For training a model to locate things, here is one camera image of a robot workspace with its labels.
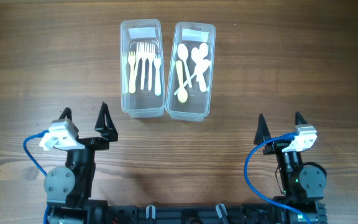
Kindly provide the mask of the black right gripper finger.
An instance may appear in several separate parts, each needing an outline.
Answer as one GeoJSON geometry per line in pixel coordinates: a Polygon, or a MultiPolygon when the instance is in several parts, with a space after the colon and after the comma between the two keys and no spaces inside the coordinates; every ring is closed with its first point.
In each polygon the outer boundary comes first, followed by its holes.
{"type": "Polygon", "coordinates": [[[261,113],[259,114],[259,118],[258,118],[257,130],[254,138],[254,145],[260,145],[271,138],[272,137],[270,135],[266,120],[263,114],[261,113]]]}
{"type": "Polygon", "coordinates": [[[308,122],[304,119],[299,111],[295,113],[295,125],[308,124],[308,122]]]}

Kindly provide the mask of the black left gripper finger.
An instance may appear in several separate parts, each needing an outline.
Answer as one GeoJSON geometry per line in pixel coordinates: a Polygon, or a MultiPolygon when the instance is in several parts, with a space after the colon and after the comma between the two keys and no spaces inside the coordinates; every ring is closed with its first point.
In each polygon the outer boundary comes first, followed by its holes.
{"type": "Polygon", "coordinates": [[[109,142],[118,141],[118,133],[111,119],[108,105],[102,102],[94,130],[109,142]]]}
{"type": "Polygon", "coordinates": [[[59,121],[72,121],[72,111],[71,111],[71,109],[69,107],[66,107],[62,111],[62,113],[61,113],[61,115],[60,115],[58,120],[59,121]]]}

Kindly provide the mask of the yellow plastic fork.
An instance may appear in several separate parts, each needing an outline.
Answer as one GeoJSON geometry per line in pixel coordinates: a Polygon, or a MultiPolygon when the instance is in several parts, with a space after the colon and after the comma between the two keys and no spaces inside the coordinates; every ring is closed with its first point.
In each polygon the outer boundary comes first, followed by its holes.
{"type": "Polygon", "coordinates": [[[130,51],[129,52],[129,56],[128,56],[128,63],[130,65],[130,76],[129,76],[129,93],[134,93],[134,87],[133,87],[133,75],[134,75],[134,67],[135,67],[135,62],[136,62],[136,58],[135,58],[135,52],[134,51],[130,51]]]}

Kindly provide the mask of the white plastic fork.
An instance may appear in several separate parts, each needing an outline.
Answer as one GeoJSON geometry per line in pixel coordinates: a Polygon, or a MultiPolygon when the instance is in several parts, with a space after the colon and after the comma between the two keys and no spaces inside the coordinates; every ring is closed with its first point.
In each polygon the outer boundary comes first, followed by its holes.
{"type": "Polygon", "coordinates": [[[133,89],[133,93],[135,93],[136,91],[136,80],[137,80],[137,73],[138,73],[138,69],[139,69],[139,64],[140,64],[140,60],[142,58],[144,54],[144,43],[143,42],[138,42],[137,43],[137,48],[136,48],[136,64],[135,64],[135,68],[134,68],[134,75],[133,75],[133,80],[132,80],[132,89],[133,89]]]}
{"type": "Polygon", "coordinates": [[[148,73],[148,90],[152,90],[152,66],[155,59],[155,44],[148,44],[148,61],[149,61],[149,73],[148,73]]]}
{"type": "Polygon", "coordinates": [[[148,43],[141,42],[141,60],[142,60],[142,70],[141,70],[141,77],[140,77],[140,89],[144,89],[145,83],[145,62],[148,57],[148,43]]]}

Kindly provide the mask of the yellow plastic spoon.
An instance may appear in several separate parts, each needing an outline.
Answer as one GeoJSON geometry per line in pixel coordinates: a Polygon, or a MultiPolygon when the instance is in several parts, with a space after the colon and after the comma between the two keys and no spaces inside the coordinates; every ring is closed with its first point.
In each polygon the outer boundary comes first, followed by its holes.
{"type": "Polygon", "coordinates": [[[183,64],[181,60],[175,62],[175,68],[177,71],[177,77],[179,82],[179,87],[177,91],[177,98],[180,103],[185,103],[188,99],[188,92],[185,90],[183,82],[183,64]]]}

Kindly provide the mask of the light blue plastic fork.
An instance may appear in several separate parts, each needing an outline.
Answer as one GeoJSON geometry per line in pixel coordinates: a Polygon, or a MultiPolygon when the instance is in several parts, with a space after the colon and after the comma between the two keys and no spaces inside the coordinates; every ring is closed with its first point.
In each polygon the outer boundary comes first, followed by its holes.
{"type": "Polygon", "coordinates": [[[161,56],[157,54],[154,59],[155,66],[155,95],[160,96],[162,93],[161,82],[160,82],[160,66],[161,66],[161,56]]]}

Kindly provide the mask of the white spoon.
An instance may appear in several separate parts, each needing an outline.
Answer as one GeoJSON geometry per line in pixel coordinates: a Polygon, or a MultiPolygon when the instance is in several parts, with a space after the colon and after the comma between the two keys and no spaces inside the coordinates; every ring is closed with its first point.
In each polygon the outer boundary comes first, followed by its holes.
{"type": "MultiPolygon", "coordinates": [[[[211,62],[210,62],[208,59],[204,59],[204,60],[202,61],[201,76],[200,76],[200,78],[203,78],[203,77],[204,77],[203,74],[204,74],[205,71],[207,71],[207,69],[210,67],[210,65],[211,65],[211,62]]],[[[187,86],[187,85],[188,85],[188,82],[185,81],[185,82],[184,82],[184,86],[187,86]]],[[[200,85],[200,91],[201,91],[201,92],[209,91],[209,88],[206,86],[206,81],[204,81],[203,83],[201,83],[201,85],[200,85]]]]}
{"type": "Polygon", "coordinates": [[[198,84],[201,84],[201,66],[202,66],[202,59],[199,57],[199,50],[196,47],[193,47],[191,50],[191,58],[195,62],[195,68],[193,74],[196,76],[196,81],[198,84]]]}
{"type": "Polygon", "coordinates": [[[208,56],[209,48],[207,43],[202,43],[199,48],[199,57],[200,57],[200,68],[198,73],[198,82],[200,84],[200,91],[206,92],[206,82],[203,76],[203,73],[209,67],[209,60],[205,59],[208,56]]]}
{"type": "Polygon", "coordinates": [[[179,44],[178,45],[178,56],[180,60],[183,61],[184,67],[185,67],[185,73],[186,73],[186,80],[188,82],[189,87],[192,87],[191,83],[191,76],[187,65],[187,59],[189,56],[188,49],[185,44],[179,44]]]}

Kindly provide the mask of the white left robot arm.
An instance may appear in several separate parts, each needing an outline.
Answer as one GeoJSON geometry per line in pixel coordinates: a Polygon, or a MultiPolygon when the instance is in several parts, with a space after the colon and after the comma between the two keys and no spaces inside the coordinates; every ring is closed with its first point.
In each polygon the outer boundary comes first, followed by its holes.
{"type": "Polygon", "coordinates": [[[65,108],[42,138],[40,146],[44,150],[67,152],[65,165],[53,168],[44,180],[48,206],[45,223],[109,223],[108,202],[90,199],[96,170],[95,152],[108,150],[109,143],[118,140],[106,103],[101,105],[94,130],[100,135],[80,138],[71,109],[65,108]]]}

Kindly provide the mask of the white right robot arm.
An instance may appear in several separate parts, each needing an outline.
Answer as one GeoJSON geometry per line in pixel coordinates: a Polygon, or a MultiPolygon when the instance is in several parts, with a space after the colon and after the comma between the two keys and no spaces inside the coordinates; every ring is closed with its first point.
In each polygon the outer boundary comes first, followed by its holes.
{"type": "Polygon", "coordinates": [[[301,153],[312,148],[317,140],[317,130],[297,112],[295,113],[295,135],[269,142],[271,135],[262,114],[259,115],[254,144],[263,146],[265,155],[274,154],[276,171],[280,173],[282,196],[273,198],[275,203],[299,210],[293,212],[275,205],[258,205],[246,211],[255,223],[327,223],[324,197],[327,172],[315,162],[304,162],[301,153]]]}

